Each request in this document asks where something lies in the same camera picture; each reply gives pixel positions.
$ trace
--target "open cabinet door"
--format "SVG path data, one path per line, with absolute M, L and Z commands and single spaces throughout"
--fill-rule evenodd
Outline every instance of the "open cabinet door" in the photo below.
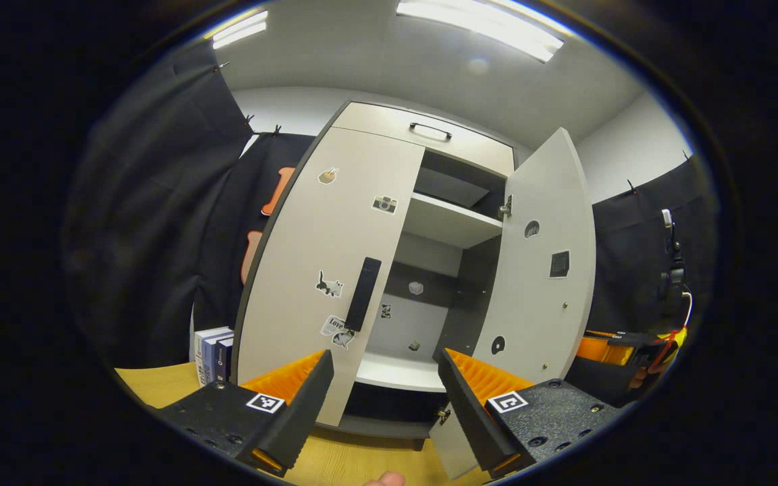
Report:
M 335 427 L 359 369 L 398 246 L 424 148 L 330 128 L 294 180 L 272 230 L 238 332 L 235 380 L 331 348 L 334 378 L 317 422 Z M 357 292 L 365 258 L 380 261 Z M 342 331 L 355 313 L 361 330 Z
M 473 357 L 533 383 L 564 378 L 584 335 L 596 273 L 592 204 L 565 129 L 509 176 L 506 195 L 511 215 L 503 218 L 494 291 Z M 452 477 L 477 464 L 457 421 L 446 428 L 450 421 L 435 425 L 432 439 Z

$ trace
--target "finger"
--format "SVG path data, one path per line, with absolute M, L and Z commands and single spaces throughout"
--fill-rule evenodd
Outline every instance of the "finger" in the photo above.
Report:
M 405 478 L 400 473 L 387 470 L 380 477 L 380 483 L 383 483 L 385 486 L 404 486 Z

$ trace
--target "sticker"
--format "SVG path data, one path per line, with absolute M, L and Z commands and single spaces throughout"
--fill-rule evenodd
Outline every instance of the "sticker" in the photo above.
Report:
M 246 403 L 246 406 L 250 406 L 260 412 L 268 413 L 275 413 L 281 405 L 284 405 L 284 399 L 279 399 L 278 397 L 267 394 L 256 394 L 253 399 Z
M 420 295 L 422 292 L 425 292 L 425 286 L 419 282 L 411 282 L 407 286 L 407 289 L 410 290 L 410 293 L 413 295 Z
M 332 336 L 332 344 L 340 346 L 342 348 L 348 347 L 353 338 L 356 337 L 356 333 L 349 329 L 344 329 L 341 332 L 337 332 Z
M 390 215 L 395 214 L 395 207 L 398 206 L 398 201 L 392 199 L 389 196 L 377 196 L 374 198 L 374 203 L 371 204 L 371 209 L 377 209 L 378 211 L 383 211 L 384 213 L 389 213 Z
M 334 178 L 336 178 L 337 172 L 337 167 L 331 167 L 328 170 L 324 170 L 324 172 L 317 177 L 317 181 L 320 182 L 320 184 L 332 184 Z
M 493 399 L 488 399 L 488 401 L 491 402 L 491 405 L 500 413 L 510 412 L 527 405 L 527 401 L 522 399 L 521 395 L 516 394 L 515 391 L 496 396 Z
M 323 324 L 322 329 L 320 329 L 320 334 L 333 335 L 342 330 L 344 330 L 344 321 L 340 320 L 337 316 L 330 316 L 330 318 L 326 319 L 326 323 Z
M 320 290 L 320 292 L 323 292 L 324 294 L 328 296 L 336 296 L 337 298 L 340 297 L 340 293 L 342 292 L 342 289 L 344 287 L 343 283 L 340 283 L 340 280 L 336 280 L 334 282 L 324 282 L 323 280 L 323 271 L 320 271 L 320 277 L 317 281 L 315 289 Z
M 506 350 L 506 339 L 502 335 L 498 335 L 491 343 L 491 354 L 497 354 L 503 350 Z

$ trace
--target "black curtain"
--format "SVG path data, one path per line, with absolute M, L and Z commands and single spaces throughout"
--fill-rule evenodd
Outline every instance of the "black curtain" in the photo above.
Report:
M 211 43 L 174 49 L 93 126 L 62 245 L 78 325 L 115 367 L 188 360 L 207 221 L 247 140 Z
M 587 329 L 646 333 L 658 322 L 660 274 L 671 259 L 666 251 L 662 209 L 670 209 L 694 296 L 698 323 L 713 292 L 717 254 L 717 200 L 697 157 L 628 191 L 593 205 L 596 228 L 596 282 Z
M 283 167 L 296 167 L 314 136 L 263 133 L 235 164 L 209 216 L 200 251 L 201 284 L 194 296 L 194 330 L 234 328 L 249 231 L 263 231 L 260 209 L 278 187 Z

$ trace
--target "white wall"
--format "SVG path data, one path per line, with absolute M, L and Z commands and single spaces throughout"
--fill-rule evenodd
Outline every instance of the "white wall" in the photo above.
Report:
M 625 110 L 575 141 L 590 200 L 598 203 L 665 174 L 692 155 L 689 142 L 648 92 Z
M 254 129 L 254 132 L 272 132 L 275 130 L 275 125 L 280 124 L 281 132 L 284 133 L 317 136 L 344 102 L 348 99 L 354 99 L 355 101 L 374 101 L 408 107 L 457 121 L 474 130 L 500 135 L 488 127 L 479 126 L 479 124 L 451 113 L 445 113 L 445 111 L 413 101 L 382 96 L 372 92 L 322 87 L 266 87 L 234 91 L 232 96 L 244 115 L 254 115 L 251 120 L 251 128 Z M 530 148 L 524 147 L 506 136 L 503 138 L 515 145 L 519 161 L 523 162 L 530 157 L 532 153 Z

